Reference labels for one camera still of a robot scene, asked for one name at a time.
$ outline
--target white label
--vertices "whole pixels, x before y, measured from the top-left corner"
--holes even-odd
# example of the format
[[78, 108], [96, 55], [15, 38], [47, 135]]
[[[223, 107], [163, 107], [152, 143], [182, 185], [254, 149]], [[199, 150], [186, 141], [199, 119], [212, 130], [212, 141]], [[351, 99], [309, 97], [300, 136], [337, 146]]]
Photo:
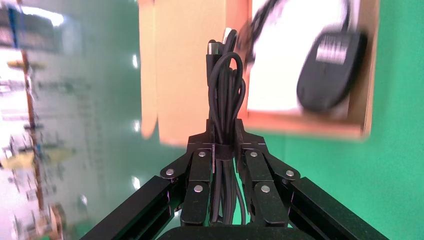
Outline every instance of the white label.
[[316, 51], [316, 60], [343, 65], [348, 53], [349, 43], [341, 37], [325, 36]]

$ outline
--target black cable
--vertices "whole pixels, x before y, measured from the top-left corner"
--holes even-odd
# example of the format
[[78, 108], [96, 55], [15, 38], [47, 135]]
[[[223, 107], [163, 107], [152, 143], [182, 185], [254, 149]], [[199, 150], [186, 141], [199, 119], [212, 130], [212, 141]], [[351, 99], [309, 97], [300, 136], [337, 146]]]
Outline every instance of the black cable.
[[[240, 204], [240, 209], [245, 209], [245, 202], [243, 201], [242, 191], [240, 190], [239, 184], [235, 185], [237, 191], [237, 199]], [[246, 211], [241, 211], [241, 225], [246, 225]]]
[[[236, 45], [237, 31], [231, 30], [226, 42], [214, 40], [214, 49], [218, 53], [211, 54], [208, 48], [206, 57], [208, 76], [209, 118], [215, 126], [216, 142], [221, 145], [232, 145], [234, 142], [235, 120], [246, 94], [246, 83], [243, 80], [243, 62], [238, 54], [233, 52]], [[230, 68], [231, 61], [236, 63], [236, 69]], [[237, 200], [243, 201], [238, 195], [238, 186], [233, 159], [217, 159], [215, 162], [215, 185], [212, 200], [212, 222], [222, 220], [224, 224], [233, 223]], [[240, 202], [240, 210], [246, 223], [244, 202]]]
[[212, 222], [218, 221], [220, 213], [220, 199], [221, 199], [221, 180], [223, 165], [220, 161], [216, 161], [216, 176], [215, 176], [215, 191], [213, 192], [213, 206], [212, 209], [217, 210], [212, 212]]
[[[264, 28], [264, 25], [267, 21], [268, 16], [274, 9], [274, 7], [277, 5], [277, 3], [280, 0], [268, 0], [262, 8], [260, 8], [256, 14], [254, 15], [254, 18], [250, 24], [250, 33], [248, 34], [247, 39], [245, 39], [245, 42], [248, 43], [242, 43], [237, 39], [237, 48], [240, 50], [243, 46], [248, 46], [249, 49], [247, 49], [247, 57], [246, 61], [248, 63], [255, 61], [255, 56], [253, 54], [253, 47], [258, 40], [259, 36], [262, 33], [262, 29]], [[350, 0], [344, 0], [344, 5], [346, 7], [346, 16], [343, 21], [343, 26], [341, 28], [342, 31], [347, 31], [349, 27], [350, 22], [350, 15], [351, 15], [351, 1]]]
[[349, 28], [349, 22], [351, 20], [351, 1], [344, 0], [344, 6], [346, 7], [346, 16], [344, 17], [343, 26], [341, 27], [342, 31], [347, 31]]

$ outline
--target metal bolt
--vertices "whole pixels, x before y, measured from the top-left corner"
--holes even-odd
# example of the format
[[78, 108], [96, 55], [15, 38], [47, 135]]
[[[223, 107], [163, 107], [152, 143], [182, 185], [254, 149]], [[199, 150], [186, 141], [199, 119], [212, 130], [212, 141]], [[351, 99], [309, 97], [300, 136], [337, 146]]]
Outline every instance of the metal bolt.
[[172, 174], [174, 174], [174, 170], [173, 169], [168, 169], [166, 170], [166, 175], [171, 176]]
[[200, 185], [196, 185], [196, 186], [194, 187], [194, 191], [195, 191], [196, 193], [200, 193], [201, 191], [203, 191], [203, 187], [202, 187], [202, 186], [200, 186]]
[[287, 170], [287, 171], [285, 172], [285, 174], [286, 174], [287, 176], [289, 176], [289, 177], [293, 177], [293, 176], [295, 175], [295, 173], [294, 173], [292, 170]]
[[269, 193], [271, 191], [270, 187], [267, 185], [263, 185], [261, 188], [262, 192]]

